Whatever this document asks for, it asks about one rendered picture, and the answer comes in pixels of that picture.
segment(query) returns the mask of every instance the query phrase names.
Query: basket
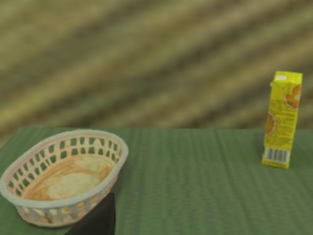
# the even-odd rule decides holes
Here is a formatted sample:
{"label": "basket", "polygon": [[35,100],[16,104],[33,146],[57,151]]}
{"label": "basket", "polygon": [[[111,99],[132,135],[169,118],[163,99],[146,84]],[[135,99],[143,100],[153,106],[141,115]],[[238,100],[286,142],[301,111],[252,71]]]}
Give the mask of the basket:
{"label": "basket", "polygon": [[[39,142],[15,160],[1,177],[0,192],[28,223],[41,227],[70,225],[80,220],[110,192],[127,156],[127,145],[114,134],[98,130],[63,132]],[[89,163],[101,161],[101,164],[97,164],[97,168],[91,167],[91,164],[78,164],[86,160]],[[105,165],[111,168],[104,175],[105,168],[99,166]],[[78,174],[86,174],[73,173],[73,169],[88,171],[89,176],[98,177],[99,182],[93,181],[92,188],[62,198],[60,192],[71,194],[72,191],[62,188],[61,177],[69,180],[71,175],[73,180]],[[46,186],[52,179],[58,180]],[[74,181],[82,184],[82,179]]]}

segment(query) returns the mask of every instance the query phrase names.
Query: blurred background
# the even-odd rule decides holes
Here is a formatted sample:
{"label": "blurred background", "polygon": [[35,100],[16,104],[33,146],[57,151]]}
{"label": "blurred background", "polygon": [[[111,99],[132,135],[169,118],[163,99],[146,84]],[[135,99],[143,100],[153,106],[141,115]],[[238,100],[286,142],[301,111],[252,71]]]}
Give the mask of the blurred background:
{"label": "blurred background", "polygon": [[264,128],[277,70],[304,74],[313,0],[0,0],[0,143],[22,126]]}

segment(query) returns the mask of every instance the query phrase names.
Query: yellow box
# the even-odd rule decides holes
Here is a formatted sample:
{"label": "yellow box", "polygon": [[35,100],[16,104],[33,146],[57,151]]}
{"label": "yellow box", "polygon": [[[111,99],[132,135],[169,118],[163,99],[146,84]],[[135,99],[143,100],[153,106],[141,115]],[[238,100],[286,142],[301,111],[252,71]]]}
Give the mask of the yellow box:
{"label": "yellow box", "polygon": [[278,71],[271,83],[262,164],[289,168],[298,118],[302,74]]}

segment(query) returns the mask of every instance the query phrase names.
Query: green tablecloth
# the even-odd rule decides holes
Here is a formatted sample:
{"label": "green tablecloth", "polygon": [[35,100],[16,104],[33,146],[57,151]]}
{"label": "green tablecloth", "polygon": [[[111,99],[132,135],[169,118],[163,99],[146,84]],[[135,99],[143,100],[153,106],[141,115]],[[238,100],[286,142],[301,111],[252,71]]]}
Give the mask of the green tablecloth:
{"label": "green tablecloth", "polygon": [[[38,141],[69,128],[23,128],[0,173]],[[288,170],[261,165],[259,130],[106,129],[130,155],[114,187],[117,235],[313,234],[313,132],[296,133]],[[62,235],[23,222],[0,197],[1,235]]]}

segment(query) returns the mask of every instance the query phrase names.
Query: orange slice picture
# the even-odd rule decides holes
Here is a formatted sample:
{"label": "orange slice picture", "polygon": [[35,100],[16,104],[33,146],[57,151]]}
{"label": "orange slice picture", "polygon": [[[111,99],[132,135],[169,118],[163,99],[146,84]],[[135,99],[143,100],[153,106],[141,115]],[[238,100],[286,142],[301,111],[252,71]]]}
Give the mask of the orange slice picture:
{"label": "orange slice picture", "polygon": [[266,135],[270,135],[273,133],[275,129],[275,118],[274,115],[271,113],[268,113],[268,120],[266,123]]}
{"label": "orange slice picture", "polygon": [[285,95],[285,102],[290,108],[297,109],[299,107],[300,93],[301,85],[294,87],[292,94]]}

